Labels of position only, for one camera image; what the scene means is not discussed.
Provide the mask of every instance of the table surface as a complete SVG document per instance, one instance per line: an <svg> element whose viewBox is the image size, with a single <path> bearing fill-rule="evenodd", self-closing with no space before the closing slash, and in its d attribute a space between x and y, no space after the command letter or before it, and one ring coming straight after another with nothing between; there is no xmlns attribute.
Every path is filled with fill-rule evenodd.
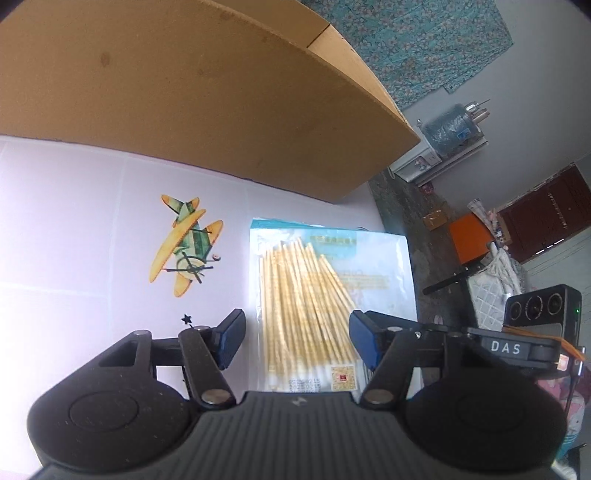
<svg viewBox="0 0 591 480"><path fill-rule="evenodd" d="M180 298L174 274L148 279L176 216L163 194L198 197L203 226L223 220L211 251L220 261ZM210 326L234 308L249 314L252 218L383 231L366 184L331 205L141 155L10 137L0 137L0 202L3 479L39 467L25 427L31 404L114 341L136 329L176 336L185 314ZM226 371L238 396L248 388L244 350ZM180 369L158 378L182 385Z"/></svg>

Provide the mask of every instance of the small cardboard box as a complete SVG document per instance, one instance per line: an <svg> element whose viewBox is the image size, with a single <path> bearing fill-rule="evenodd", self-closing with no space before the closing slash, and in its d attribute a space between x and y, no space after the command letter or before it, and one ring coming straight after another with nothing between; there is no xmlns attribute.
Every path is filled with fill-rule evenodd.
<svg viewBox="0 0 591 480"><path fill-rule="evenodd" d="M451 217L451 211L447 203L444 203L441 208L433 210L423 217L423 223L429 230L445 225Z"/></svg>

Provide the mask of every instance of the qr code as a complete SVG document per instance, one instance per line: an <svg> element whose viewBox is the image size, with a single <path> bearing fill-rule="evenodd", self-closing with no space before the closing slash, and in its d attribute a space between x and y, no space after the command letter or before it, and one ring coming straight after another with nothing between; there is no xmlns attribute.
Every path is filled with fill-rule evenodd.
<svg viewBox="0 0 591 480"><path fill-rule="evenodd" d="M333 392L357 390L355 367L353 365L332 367L331 372Z"/></svg>
<svg viewBox="0 0 591 480"><path fill-rule="evenodd" d="M320 378L292 378L290 380L290 392L292 393L314 393L320 391Z"/></svg>

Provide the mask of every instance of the camera lens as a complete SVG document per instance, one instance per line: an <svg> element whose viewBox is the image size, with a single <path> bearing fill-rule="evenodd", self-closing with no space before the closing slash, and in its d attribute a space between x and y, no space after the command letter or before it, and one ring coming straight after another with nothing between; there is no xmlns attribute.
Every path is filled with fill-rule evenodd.
<svg viewBox="0 0 591 480"><path fill-rule="evenodd" d="M511 308L509 309L509 315L511 316L511 320L517 320L519 315L521 315L521 303L516 301Z"/></svg>
<svg viewBox="0 0 591 480"><path fill-rule="evenodd" d="M562 296L560 293L553 293L548 300L548 311L551 315L556 315L562 308Z"/></svg>
<svg viewBox="0 0 591 480"><path fill-rule="evenodd" d="M542 314L542 298L539 295L530 297L525 304L525 316L528 320L535 320Z"/></svg>

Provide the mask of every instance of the screw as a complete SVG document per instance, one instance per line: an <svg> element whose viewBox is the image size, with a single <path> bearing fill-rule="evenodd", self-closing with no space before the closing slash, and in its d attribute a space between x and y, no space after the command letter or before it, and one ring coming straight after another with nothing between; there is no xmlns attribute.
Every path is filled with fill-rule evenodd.
<svg viewBox="0 0 591 480"><path fill-rule="evenodd" d="M206 390L201 395L201 400L205 403L209 403L210 405L221 405L224 402L230 400L230 392L227 390L223 390L221 388L212 388L211 390Z"/></svg>
<svg viewBox="0 0 591 480"><path fill-rule="evenodd" d="M384 405L390 403L394 399L394 395L388 390L382 390L381 388L369 390L363 395L363 397L372 405Z"/></svg>

